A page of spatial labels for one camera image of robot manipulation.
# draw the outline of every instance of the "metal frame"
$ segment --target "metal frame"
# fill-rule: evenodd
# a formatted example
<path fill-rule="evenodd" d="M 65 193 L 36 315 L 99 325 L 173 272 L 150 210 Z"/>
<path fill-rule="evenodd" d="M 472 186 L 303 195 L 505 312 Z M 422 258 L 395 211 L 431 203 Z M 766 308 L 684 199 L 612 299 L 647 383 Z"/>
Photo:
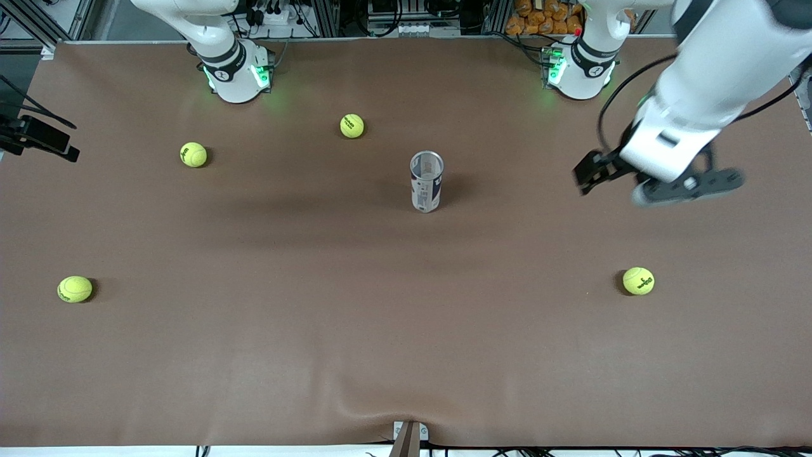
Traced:
<path fill-rule="evenodd" d="M 14 16 L 9 14 L 5 8 L 2 8 L 2 11 L 9 16 L 10 20 L 15 21 L 17 25 L 23 28 L 29 36 L 34 36 L 22 24 L 18 23 L 16 19 L 14 19 Z M 0 54 L 40 54 L 40 50 L 42 49 L 42 43 L 35 38 L 13 38 L 2 40 L 0 43 L 2 43 L 0 45 Z"/>
<path fill-rule="evenodd" d="M 513 11 L 513 0 L 493 0 L 482 21 L 482 32 L 504 32 Z"/>
<path fill-rule="evenodd" d="M 87 31 L 88 26 L 93 25 L 91 24 L 91 21 L 88 20 L 90 18 L 89 13 L 91 9 L 99 3 L 100 2 L 96 2 L 96 0 L 79 1 L 79 7 L 76 8 L 76 13 L 73 15 L 71 28 L 67 31 L 67 34 L 70 36 L 71 40 L 81 39 L 84 33 Z"/>
<path fill-rule="evenodd" d="M 646 27 L 648 27 L 649 22 L 651 22 L 651 18 L 654 17 L 654 13 L 656 12 L 657 10 L 643 11 L 643 14 L 641 14 L 640 17 L 637 18 L 637 27 L 635 28 L 633 33 L 635 35 L 643 33 L 643 30 L 646 30 Z"/>
<path fill-rule="evenodd" d="M 313 0 L 313 13 L 316 15 L 321 38 L 335 38 L 339 35 L 339 8 L 339 3 L 333 0 Z"/>
<path fill-rule="evenodd" d="M 54 50 L 57 43 L 70 39 L 53 18 L 30 0 L 0 0 L 0 7 L 45 48 Z"/>

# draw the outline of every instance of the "wire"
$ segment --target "wire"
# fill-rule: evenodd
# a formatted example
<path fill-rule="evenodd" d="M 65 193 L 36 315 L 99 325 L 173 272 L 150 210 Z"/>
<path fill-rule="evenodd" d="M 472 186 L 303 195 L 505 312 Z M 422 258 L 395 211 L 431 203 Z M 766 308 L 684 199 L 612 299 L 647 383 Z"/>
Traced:
<path fill-rule="evenodd" d="M 544 66 L 544 63 L 542 63 L 542 61 L 541 61 L 541 60 L 538 60 L 538 59 L 534 58 L 534 57 L 533 57 L 533 56 L 530 54 L 530 51 L 528 51 L 528 50 L 527 50 L 527 47 L 525 47 L 525 45 L 521 44 L 521 38 L 519 38 L 519 36 L 518 36 L 518 35 L 516 35 L 516 41 L 519 43 L 519 49 L 521 49 L 521 52 L 525 53 L 525 56 L 527 56 L 527 58 L 528 58 L 528 59 L 530 59 L 530 62 L 535 63 L 535 64 L 536 64 L 536 65 L 538 65 L 539 67 L 543 67 L 543 66 Z"/>
<path fill-rule="evenodd" d="M 502 38 L 503 40 L 505 40 L 508 43 L 514 45 L 515 47 L 523 46 L 527 50 L 540 51 L 543 48 L 543 46 L 523 45 L 520 41 L 518 41 L 518 37 L 519 37 L 518 35 L 516 35 L 516 40 L 510 38 L 508 35 L 505 35 L 504 33 L 496 32 L 496 31 L 485 32 L 485 33 L 483 33 L 483 35 L 495 35 L 496 37 Z M 537 36 L 542 37 L 542 38 L 546 38 L 547 40 L 550 40 L 550 41 L 553 41 L 553 42 L 556 42 L 556 43 L 560 43 L 562 45 L 566 45 L 566 46 L 571 46 L 572 45 L 572 43 L 564 43 L 561 40 L 556 40 L 555 38 L 547 36 L 547 35 L 537 35 Z"/>
<path fill-rule="evenodd" d="M 279 65 L 282 65 L 282 59 L 285 58 L 285 53 L 287 52 L 287 45 L 291 44 L 291 38 L 293 38 L 293 29 L 291 29 L 291 36 L 285 40 L 285 47 L 282 48 L 282 52 L 279 54 L 279 60 L 274 62 L 274 70 L 279 68 Z"/>
<path fill-rule="evenodd" d="M 806 70 L 810 69 L 810 67 L 812 67 L 812 59 L 807 58 L 807 60 L 803 63 L 803 67 L 801 68 L 801 74 L 803 75 L 804 72 L 806 72 Z M 740 120 L 745 120 L 745 119 L 749 118 L 750 116 L 757 115 L 758 113 L 760 113 L 760 112 L 766 110 L 767 108 L 775 105 L 776 103 L 778 103 L 782 99 L 784 99 L 784 97 L 786 97 L 787 95 L 790 95 L 791 93 L 795 92 L 795 89 L 797 89 L 798 87 L 801 86 L 801 82 L 803 80 L 804 80 L 803 78 L 798 77 L 798 81 L 795 81 L 793 83 L 793 85 L 789 86 L 789 89 L 785 90 L 784 92 L 782 92 L 781 94 L 779 94 L 778 96 L 776 96 L 775 98 L 770 100 L 769 102 L 764 103 L 760 107 L 754 108 L 753 110 L 747 111 L 745 114 L 740 115 L 739 117 L 735 118 L 733 120 L 733 122 L 738 122 Z"/>
<path fill-rule="evenodd" d="M 609 105 L 611 105 L 611 103 L 615 100 L 615 97 L 617 97 L 617 94 L 619 94 L 620 91 L 623 90 L 623 88 L 628 85 L 628 83 L 632 82 L 635 78 L 637 78 L 641 74 L 649 71 L 653 67 L 660 65 L 661 63 L 668 62 L 669 60 L 673 60 L 675 58 L 676 54 L 670 54 L 665 57 L 661 57 L 652 63 L 644 65 L 642 68 L 632 73 L 632 75 L 626 78 L 622 83 L 620 83 L 620 85 L 617 86 L 617 89 L 615 89 L 615 91 L 611 93 L 606 103 L 603 104 L 603 108 L 601 108 L 600 113 L 598 113 L 598 140 L 601 142 L 601 147 L 605 152 L 607 153 L 610 152 L 611 148 L 609 147 L 609 141 L 607 141 L 606 134 L 603 132 L 603 117 L 606 115 Z"/>
<path fill-rule="evenodd" d="M 24 105 L 13 105 L 12 103 L 6 103 L 6 102 L 3 102 L 3 104 L 16 106 L 21 110 L 25 109 L 26 111 L 31 111 L 31 112 L 35 112 L 37 114 L 48 116 L 53 120 L 59 121 L 59 123 L 65 125 L 66 127 L 73 128 L 74 130 L 76 130 L 76 126 L 72 122 L 70 122 L 69 120 L 66 120 L 63 117 L 55 115 L 51 110 L 49 110 L 46 107 L 43 107 L 40 103 L 37 102 L 37 100 L 34 100 L 33 98 L 29 97 L 22 89 L 20 89 L 16 85 L 14 85 L 14 83 L 9 81 L 8 78 L 6 78 L 4 75 L 0 75 L 0 81 L 6 83 L 9 87 L 11 87 L 11 89 L 13 89 L 16 93 L 22 95 L 23 98 L 28 100 L 30 103 L 32 103 L 37 108 L 26 107 Z"/>
<path fill-rule="evenodd" d="M 457 8 L 452 11 L 440 11 L 438 8 L 433 8 L 431 6 L 431 0 L 423 0 L 423 9 L 428 11 L 428 13 L 432 16 L 436 16 L 440 19 L 449 19 L 452 17 L 457 17 L 460 15 L 460 7 L 462 2 L 457 3 Z"/>
<path fill-rule="evenodd" d="M 400 20 L 403 19 L 404 17 L 404 8 L 403 5 L 400 4 L 401 0 L 392 0 L 392 2 L 395 4 L 395 13 L 392 16 L 392 24 L 389 26 L 389 29 L 387 29 L 384 33 L 381 33 L 380 35 L 378 35 L 375 32 L 370 32 L 370 30 L 361 23 L 361 6 L 364 2 L 367 1 L 368 0 L 356 1 L 356 14 L 355 14 L 356 25 L 361 30 L 361 32 L 364 33 L 367 37 L 376 37 L 376 38 L 383 38 L 386 35 L 389 35 L 390 33 L 394 32 L 395 29 L 398 28 L 398 25 L 400 25 Z"/>
<path fill-rule="evenodd" d="M 6 25 L 2 25 L 2 22 L 6 19 L 8 19 Z M 11 25 L 11 16 L 8 16 L 6 15 L 6 13 L 0 11 L 0 26 L 2 26 L 2 30 L 0 30 L 0 35 L 3 35 L 6 32 L 9 25 Z"/>
<path fill-rule="evenodd" d="M 304 9 L 299 3 L 300 0 L 292 0 L 291 5 L 293 5 L 293 9 L 296 11 L 296 15 L 299 16 L 299 19 L 302 20 L 302 24 L 307 31 L 313 35 L 313 38 L 318 38 L 318 34 L 315 32 L 315 28 L 310 24 L 310 21 L 307 18 L 307 15 L 304 13 Z"/>
<path fill-rule="evenodd" d="M 28 107 L 26 105 L 18 105 L 16 103 L 4 102 L 2 100 L 0 100 L 0 105 L 5 105 L 7 107 L 19 108 L 20 110 L 31 111 L 32 113 L 37 113 L 37 114 L 41 114 L 41 115 L 44 115 L 44 116 L 48 116 L 48 117 L 50 117 L 50 118 L 52 118 L 54 120 L 58 120 L 62 124 L 65 124 L 67 127 L 76 128 L 76 126 L 73 123 L 71 123 L 69 120 L 66 120 L 66 119 L 64 119 L 62 117 L 59 117 L 59 116 L 55 115 L 54 113 L 52 113 L 50 111 L 43 111 L 43 110 L 41 110 L 39 108 Z"/>
<path fill-rule="evenodd" d="M 231 12 L 231 18 L 234 20 L 234 25 L 237 27 L 237 34 L 240 36 L 240 38 L 248 38 L 248 34 L 243 32 L 243 28 L 240 27 L 240 23 L 237 21 L 237 15 L 234 14 L 234 11 Z"/>
<path fill-rule="evenodd" d="M 598 140 L 600 141 L 601 147 L 603 148 L 603 150 L 605 152 L 607 152 L 607 153 L 610 152 L 612 150 L 612 148 L 609 146 L 609 142 L 606 139 L 606 134 L 603 131 L 603 118 L 604 118 L 604 116 L 606 114 L 607 109 L 609 108 L 609 105 L 611 105 L 612 101 L 615 100 L 615 97 L 617 96 L 617 94 L 619 94 L 620 91 L 623 90 L 623 88 L 626 87 L 626 85 L 628 85 L 628 83 L 632 82 L 632 80 L 634 80 L 634 78 L 637 78 L 642 73 L 647 72 L 651 68 L 656 67 L 657 65 L 660 65 L 661 63 L 668 62 L 669 60 L 673 60 L 675 58 L 676 58 L 676 54 L 667 55 L 665 57 L 662 57 L 660 59 L 655 60 L 652 63 L 649 63 L 649 64 L 645 65 L 644 67 L 640 68 L 636 72 L 632 73 L 631 76 L 626 78 L 623 82 L 620 83 L 620 85 L 617 86 L 617 89 L 615 89 L 615 91 L 612 92 L 612 94 L 606 100 L 606 103 L 603 104 L 603 108 L 601 108 L 601 111 L 598 114 Z M 804 61 L 803 67 L 801 69 L 801 74 L 803 72 L 809 70 L 812 67 L 812 59 L 811 58 L 812 58 L 812 55 Z M 751 111 L 747 111 L 743 115 L 739 115 L 738 117 L 736 117 L 733 120 L 733 122 L 731 122 L 731 124 L 734 123 L 734 122 L 738 122 L 740 120 L 745 120 L 745 119 L 747 119 L 747 118 L 749 118 L 751 116 L 757 115 L 758 113 L 760 113 L 760 112 L 766 110 L 767 108 L 775 105 L 776 103 L 780 102 L 782 99 L 784 99 L 785 97 L 790 95 L 792 92 L 794 92 L 795 89 L 797 89 L 801 85 L 801 82 L 802 82 L 802 79 L 799 78 L 798 81 L 795 81 L 795 83 L 789 87 L 789 89 L 786 89 L 781 94 L 778 94 L 777 96 L 775 96 L 769 102 L 765 102 L 760 107 L 754 108 Z M 744 447 L 744 449 L 762 449 L 762 448 Z M 732 451 L 727 450 L 727 451 L 725 451 L 725 452 L 723 452 L 721 454 L 714 454 L 713 457 L 719 457 L 720 455 L 727 454 L 728 452 L 732 452 Z"/>

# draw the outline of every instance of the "tennis ball logo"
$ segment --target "tennis ball logo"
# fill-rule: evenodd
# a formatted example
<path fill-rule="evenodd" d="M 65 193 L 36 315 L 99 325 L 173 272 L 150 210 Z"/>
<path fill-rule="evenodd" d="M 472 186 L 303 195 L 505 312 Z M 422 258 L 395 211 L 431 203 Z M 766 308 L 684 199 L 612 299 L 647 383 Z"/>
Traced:
<path fill-rule="evenodd" d="M 642 289 L 642 288 L 646 287 L 647 285 L 651 284 L 652 282 L 654 282 L 654 278 L 652 278 L 652 277 L 640 278 L 640 281 L 641 281 L 641 284 L 637 287 L 638 289 Z"/>

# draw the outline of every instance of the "black cable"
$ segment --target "black cable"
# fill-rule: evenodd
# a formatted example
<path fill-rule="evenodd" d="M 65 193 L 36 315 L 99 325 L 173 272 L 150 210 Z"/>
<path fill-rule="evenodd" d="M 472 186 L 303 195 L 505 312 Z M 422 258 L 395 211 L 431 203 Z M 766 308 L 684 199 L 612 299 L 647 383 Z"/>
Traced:
<path fill-rule="evenodd" d="M 544 63 L 542 63 L 542 61 L 541 61 L 541 60 L 538 60 L 538 59 L 534 58 L 534 57 L 533 57 L 533 56 L 530 54 L 530 51 L 528 51 L 528 50 L 527 50 L 527 47 L 525 47 L 525 45 L 521 44 L 521 38 L 519 38 L 519 36 L 518 36 L 518 35 L 516 35 L 516 42 L 518 42 L 518 43 L 519 43 L 519 49 L 521 49 L 521 52 L 525 53 L 525 56 L 526 56 L 528 59 L 530 59 L 530 62 L 535 63 L 535 64 L 536 64 L 536 65 L 538 65 L 539 67 L 543 67 L 543 66 L 544 66 Z"/>
<path fill-rule="evenodd" d="M 457 3 L 457 8 L 452 11 L 440 11 L 431 6 L 431 0 L 423 0 L 423 9 L 426 10 L 430 15 L 438 17 L 440 19 L 450 19 L 453 17 L 457 17 L 458 15 L 460 15 L 461 5 L 462 3 Z"/>
<path fill-rule="evenodd" d="M 603 117 L 606 115 L 609 105 L 611 105 L 611 103 L 615 100 L 615 97 L 617 97 L 617 94 L 619 94 L 620 91 L 623 90 L 623 88 L 628 85 L 628 83 L 632 82 L 635 78 L 637 78 L 641 74 L 649 71 L 653 67 L 660 65 L 661 63 L 668 62 L 669 60 L 673 60 L 675 58 L 676 54 L 670 54 L 665 57 L 661 57 L 652 63 L 644 65 L 642 68 L 632 73 L 632 75 L 626 78 L 622 83 L 620 83 L 620 85 L 617 86 L 617 89 L 615 89 L 615 91 L 611 93 L 606 103 L 603 104 L 603 108 L 601 108 L 600 113 L 598 113 L 598 140 L 601 142 L 601 147 L 605 152 L 607 153 L 611 152 L 612 149 L 609 147 L 609 141 L 607 141 L 606 134 L 603 132 Z"/>
<path fill-rule="evenodd" d="M 18 105 L 16 103 L 4 102 L 2 100 L 0 100 L 0 105 L 5 105 L 7 107 L 19 108 L 20 110 L 31 111 L 32 113 L 41 114 L 41 115 L 50 117 L 53 120 L 58 120 L 61 124 L 64 124 L 67 127 L 70 127 L 70 128 L 73 128 L 73 129 L 76 128 L 76 126 L 72 122 L 70 122 L 69 120 L 64 119 L 62 117 L 59 117 L 59 116 L 55 115 L 54 113 L 52 113 L 50 111 L 43 111 L 43 110 L 41 110 L 39 108 L 28 107 L 28 106 L 25 106 L 25 105 Z"/>
<path fill-rule="evenodd" d="M 24 105 L 13 105 L 12 103 L 7 103 L 7 102 L 3 102 L 3 104 L 5 104 L 5 105 L 12 105 L 12 106 L 16 106 L 16 107 L 18 107 L 19 109 L 22 109 L 22 110 L 31 111 L 31 112 L 35 112 L 35 113 L 37 113 L 37 114 L 41 114 L 41 115 L 44 115 L 44 116 L 48 116 L 48 117 L 50 117 L 50 118 L 51 118 L 51 119 L 53 119 L 53 120 L 57 120 L 57 121 L 59 121 L 59 123 L 61 123 L 61 124 L 65 125 L 66 127 L 68 127 L 68 128 L 73 128 L 74 130 L 76 130 L 76 126 L 75 126 L 75 125 L 74 125 L 74 124 L 73 124 L 71 121 L 69 121 L 69 120 L 67 120 L 67 119 L 65 119 L 65 118 L 63 118 L 63 117 L 57 116 L 57 115 L 55 115 L 55 114 L 54 114 L 54 113 L 53 113 L 51 110 L 49 110 L 48 108 L 43 107 L 41 104 L 39 104 L 39 103 L 37 102 L 37 100 L 34 100 L 33 98 L 29 97 L 29 96 L 28 96 L 28 95 L 27 95 L 27 94 L 26 94 L 26 93 L 25 93 L 25 92 L 24 92 L 22 89 L 20 89 L 20 88 L 19 88 L 19 87 L 17 87 L 16 85 L 14 85 L 14 83 L 12 83 L 11 81 L 9 81 L 9 80 L 8 80 L 8 78 L 6 78 L 4 75 L 0 75 L 0 81 L 2 81 L 2 82 L 4 82 L 4 83 L 6 83 L 6 84 L 7 84 L 9 87 L 11 87 L 11 88 L 12 88 L 12 89 L 13 89 L 13 90 L 16 92 L 16 93 L 18 93 L 19 95 L 22 95 L 22 96 L 23 96 L 23 98 L 25 98 L 26 100 L 28 100 L 30 103 L 32 103 L 32 104 L 33 104 L 35 107 L 37 107 L 37 108 L 33 108 L 33 107 L 26 107 L 26 106 L 24 106 Z"/>
<path fill-rule="evenodd" d="M 305 14 L 304 10 L 302 9 L 301 3 L 299 3 L 299 0 L 292 0 L 291 5 L 293 6 L 293 9 L 296 11 L 296 15 L 299 17 L 299 19 L 302 20 L 302 25 L 304 25 L 304 28 L 311 35 L 313 35 L 313 38 L 317 38 L 318 34 L 315 32 L 316 29 L 313 28 L 313 26 L 310 24 L 310 21 L 308 20 L 307 15 Z"/>
<path fill-rule="evenodd" d="M 234 20 L 234 25 L 237 27 L 237 35 L 239 35 L 240 38 L 248 38 L 248 34 L 244 35 L 246 32 L 243 32 L 243 28 L 240 27 L 240 23 L 237 21 L 237 15 L 234 14 L 234 11 L 231 12 L 231 18 Z"/>
<path fill-rule="evenodd" d="M 383 38 L 386 35 L 389 35 L 390 33 L 394 32 L 398 28 L 398 25 L 400 25 L 400 20 L 403 19 L 404 17 L 404 9 L 403 5 L 400 4 L 400 0 L 392 0 L 395 4 L 395 13 L 392 15 L 392 24 L 389 26 L 389 29 L 387 29 L 384 33 L 381 33 L 380 35 L 378 35 L 375 32 L 370 32 L 370 30 L 361 23 L 362 7 L 363 4 L 368 1 L 369 0 L 356 1 L 355 19 L 356 25 L 361 30 L 361 32 L 364 33 L 367 37 L 375 37 L 375 38 Z"/>
<path fill-rule="evenodd" d="M 598 140 L 600 141 L 601 147 L 603 148 L 603 150 L 605 152 L 608 153 L 608 152 L 612 151 L 612 149 L 609 146 L 609 142 L 606 139 L 606 134 L 603 132 L 603 118 L 604 118 L 604 116 L 606 114 L 607 109 L 609 108 L 609 105 L 611 105 L 612 101 L 615 100 L 615 97 L 617 96 L 617 94 L 619 94 L 620 91 L 623 90 L 623 88 L 626 87 L 626 85 L 628 85 L 628 83 L 632 82 L 632 80 L 634 80 L 634 78 L 637 78 L 642 73 L 647 72 L 651 68 L 656 67 L 657 65 L 660 65 L 661 63 L 667 62 L 669 60 L 673 60 L 675 58 L 676 58 L 676 54 L 667 55 L 665 57 L 662 57 L 661 59 L 657 59 L 654 62 L 649 63 L 649 64 L 645 65 L 644 67 L 640 68 L 639 70 L 634 72 L 631 76 L 626 78 L 623 82 L 621 82 L 620 85 L 617 86 L 617 89 L 615 89 L 615 91 L 612 92 L 612 94 L 609 96 L 609 99 L 606 100 L 606 103 L 603 104 L 603 108 L 601 108 L 601 111 L 598 114 Z M 803 74 L 803 72 L 805 72 L 806 70 L 808 70 L 808 69 L 810 69 L 812 67 L 812 59 L 807 58 L 807 60 L 804 62 L 803 65 L 804 66 L 803 66 L 803 68 L 801 70 L 801 74 Z M 750 116 L 757 115 L 758 113 L 760 113 L 760 112 L 766 110 L 767 108 L 775 105 L 776 103 L 781 101 L 783 98 L 785 98 L 786 96 L 788 96 L 792 92 L 794 92 L 795 89 L 797 89 L 798 86 L 801 85 L 801 82 L 802 82 L 802 79 L 798 78 L 798 81 L 795 81 L 795 83 L 793 85 L 791 85 L 789 87 L 789 89 L 787 89 L 784 92 L 782 92 L 781 94 L 777 95 L 775 98 L 773 98 L 769 102 L 765 102 L 760 107 L 754 108 L 753 110 L 748 111 L 743 115 L 739 115 L 738 117 L 736 117 L 733 120 L 733 122 L 738 122 L 740 120 L 747 119 Z M 745 446 L 745 447 L 743 447 L 743 449 L 762 449 L 762 448 L 749 448 L 749 447 Z M 724 451 L 722 453 L 718 453 L 718 454 L 714 453 L 714 457 L 719 457 L 719 456 L 721 456 L 723 454 L 727 454 L 728 452 L 732 452 L 732 450 L 726 450 L 726 451 Z"/>
<path fill-rule="evenodd" d="M 731 452 L 759 452 L 762 454 L 769 454 L 769 455 L 777 455 L 779 457 L 790 457 L 789 454 L 782 452 L 780 450 L 772 450 L 772 449 L 765 449 L 763 447 L 756 447 L 756 446 L 739 446 L 733 447 L 731 449 L 725 449 L 721 451 L 715 451 L 716 455 L 725 455 Z"/>
<path fill-rule="evenodd" d="M 195 457 L 209 457 L 210 450 L 211 446 L 195 446 Z"/>
<path fill-rule="evenodd" d="M 803 75 L 803 74 L 804 74 L 804 72 L 806 72 L 806 70 L 809 70 L 809 69 L 810 69 L 810 67 L 812 67 L 812 59 L 807 59 L 807 61 L 806 61 L 806 62 L 804 62 L 803 67 L 801 68 L 801 75 Z M 773 98 L 773 99 L 772 99 L 772 100 L 770 100 L 769 102 L 764 103 L 764 104 L 763 104 L 763 105 L 761 105 L 760 107 L 758 107 L 758 108 L 754 108 L 754 109 L 753 109 L 753 110 L 751 110 L 751 111 L 747 111 L 747 112 L 746 112 L 745 114 L 743 114 L 743 115 L 739 115 L 739 117 L 735 118 L 735 119 L 733 120 L 733 122 L 738 122 L 738 121 L 740 121 L 740 120 L 745 120 L 745 119 L 749 118 L 750 116 L 757 115 L 758 113 L 760 113 L 760 112 L 762 112 L 762 111 L 766 110 L 767 108 L 769 108 L 769 107 L 771 107 L 771 106 L 775 105 L 776 103 L 778 103 L 778 102 L 780 102 L 782 99 L 784 99 L 784 97 L 786 97 L 787 95 L 790 95 L 791 93 L 795 92 L 795 89 L 797 89 L 797 88 L 798 88 L 798 87 L 801 85 L 801 82 L 802 82 L 803 80 L 804 80 L 804 79 L 803 79 L 803 78 L 801 78 L 801 76 L 799 76 L 799 77 L 798 77 L 798 81 L 795 81 L 795 82 L 793 83 L 793 85 L 789 86 L 789 89 L 787 89 L 787 90 L 785 90 L 784 92 L 782 92 L 781 94 L 777 95 L 775 98 Z"/>
<path fill-rule="evenodd" d="M 6 25 L 2 25 L 2 22 L 6 19 L 8 19 Z M 11 16 L 7 16 L 6 13 L 0 11 L 0 26 L 2 26 L 2 30 L 0 30 L 0 35 L 3 35 L 6 32 L 9 25 L 11 25 Z"/>
<path fill-rule="evenodd" d="M 485 33 L 483 33 L 483 35 L 495 35 L 496 37 L 500 37 L 503 40 L 507 41 L 508 43 L 513 45 L 514 47 L 524 46 L 525 49 L 527 49 L 527 50 L 536 50 L 536 51 L 542 50 L 542 48 L 537 47 L 537 46 L 522 45 L 518 41 L 510 38 L 508 35 L 505 35 L 504 33 L 501 33 L 501 32 L 496 32 L 496 31 L 485 32 Z"/>
<path fill-rule="evenodd" d="M 274 70 L 279 68 L 279 65 L 282 65 L 282 59 L 285 58 L 285 53 L 287 52 L 287 45 L 291 44 L 291 38 L 293 38 L 293 29 L 291 29 L 291 36 L 285 40 L 285 47 L 282 48 L 282 52 L 279 54 L 279 60 L 274 62 Z"/>
<path fill-rule="evenodd" d="M 546 39 L 548 39 L 548 40 L 550 40 L 550 41 L 552 41 L 554 43 L 559 43 L 560 45 L 566 45 L 566 46 L 571 46 L 572 45 L 572 43 L 565 43 L 565 42 L 559 40 L 558 38 L 553 38 L 550 35 L 545 35 L 544 33 L 536 33 L 536 36 L 546 38 Z"/>

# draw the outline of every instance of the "brown tabletop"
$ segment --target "brown tabletop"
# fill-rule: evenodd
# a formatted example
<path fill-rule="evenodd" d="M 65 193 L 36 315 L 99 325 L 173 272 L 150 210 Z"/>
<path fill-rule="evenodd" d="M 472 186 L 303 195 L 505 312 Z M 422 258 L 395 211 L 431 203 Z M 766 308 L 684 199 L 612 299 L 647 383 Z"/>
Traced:
<path fill-rule="evenodd" d="M 611 87 L 671 49 L 629 40 Z M 456 446 L 810 443 L 794 98 L 720 136 L 742 189 L 642 210 L 631 177 L 572 181 L 607 94 L 545 91 L 501 41 L 296 43 L 240 106 L 195 63 L 60 46 L 37 69 L 82 153 L 0 165 L 0 445 L 376 442 L 409 418 Z M 618 97 L 612 137 L 658 72 Z M 447 166 L 428 215 L 408 177 L 425 149 Z M 635 265 L 652 294 L 615 287 Z M 59 300 L 69 275 L 92 301 Z"/>

